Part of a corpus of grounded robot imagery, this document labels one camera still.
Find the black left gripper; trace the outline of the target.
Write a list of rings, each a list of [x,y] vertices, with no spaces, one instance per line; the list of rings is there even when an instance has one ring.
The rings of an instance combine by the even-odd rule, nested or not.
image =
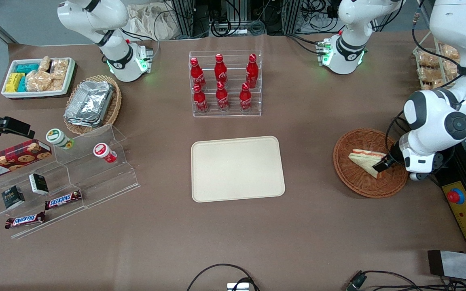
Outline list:
[[[373,165],[373,169],[378,173],[392,167],[393,164],[398,163],[402,166],[409,166],[408,158],[404,158],[400,148],[400,141],[396,141],[390,148],[390,156],[383,157],[377,164]]]

